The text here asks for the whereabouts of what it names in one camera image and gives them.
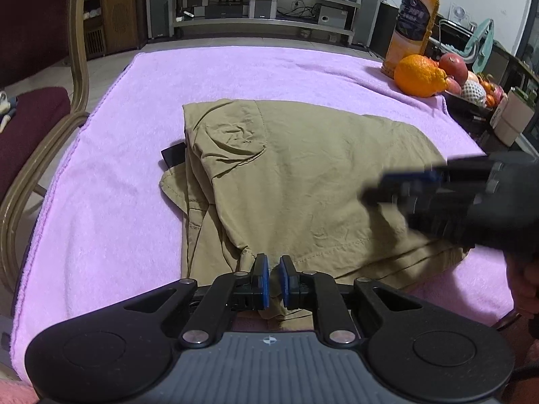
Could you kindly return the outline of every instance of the khaki pants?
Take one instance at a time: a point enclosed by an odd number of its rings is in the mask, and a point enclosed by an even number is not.
[[[182,277],[211,284],[290,255],[351,284],[357,277],[403,288],[458,263],[463,251],[407,229],[393,206],[368,210],[361,190],[386,170],[442,163],[404,123],[295,102],[230,101],[184,106],[185,163],[166,171],[165,194],[185,213]],[[302,324],[279,302],[276,273],[263,318]]]

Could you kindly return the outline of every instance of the maroon chair cushion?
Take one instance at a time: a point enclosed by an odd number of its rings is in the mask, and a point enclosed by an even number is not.
[[[0,0],[0,89],[67,57],[67,2]]]
[[[0,133],[0,201],[39,143],[69,114],[64,88],[42,88],[18,96],[17,113]]]

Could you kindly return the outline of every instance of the orange juice bottle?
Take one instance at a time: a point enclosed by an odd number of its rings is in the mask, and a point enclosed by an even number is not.
[[[402,58],[425,52],[439,6],[440,0],[402,0],[382,73],[393,78]]]

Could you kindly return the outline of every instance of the small speaker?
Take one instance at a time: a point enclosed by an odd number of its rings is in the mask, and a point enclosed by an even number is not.
[[[337,29],[344,29],[346,25],[347,10],[335,9],[334,7],[321,6],[318,24],[321,26],[330,26]]]
[[[277,0],[249,0],[249,18],[274,20],[277,18]]]

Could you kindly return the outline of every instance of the floor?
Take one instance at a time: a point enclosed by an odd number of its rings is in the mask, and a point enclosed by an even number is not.
[[[190,47],[219,47],[223,45],[244,45],[244,46],[258,46],[258,47],[290,47],[319,50],[330,53],[341,53],[351,56],[357,56],[359,58],[366,58],[371,60],[379,60],[374,55],[371,55],[360,50],[352,48],[341,47],[339,45],[322,44],[301,40],[287,40],[287,39],[269,39],[262,37],[251,38],[210,38],[210,39],[189,39],[181,41],[167,41],[148,44],[142,48],[142,52],[155,52],[162,50],[170,50],[177,48],[190,48]],[[119,53],[105,58],[94,59],[88,62],[88,75],[90,77],[90,95],[88,97],[88,106],[86,110],[91,112],[97,106],[101,97],[107,92],[108,88],[116,80],[116,78],[123,72],[126,66],[131,62],[133,57],[140,53],[140,50],[134,50],[131,52]],[[73,95],[73,81],[71,79],[71,69],[64,64],[57,64],[49,67],[31,78],[25,79],[21,82],[6,87],[8,97],[25,93],[37,88],[61,86],[66,88],[69,93],[69,98]],[[50,164],[49,168],[45,171],[39,183],[41,186],[47,188],[50,184],[52,176],[54,175],[58,163],[67,149],[71,141],[74,140],[75,134],[66,143],[64,148],[60,150],[56,158]],[[36,221],[39,213],[41,197],[37,194],[33,194],[25,211],[21,218],[20,224],[17,229],[16,238],[16,252],[17,257],[21,260],[28,241],[30,238],[31,230]],[[12,296],[7,293],[2,287],[0,287],[0,314],[9,316],[11,307]],[[14,376],[14,372],[7,369],[0,364],[0,379],[3,375],[7,378]]]

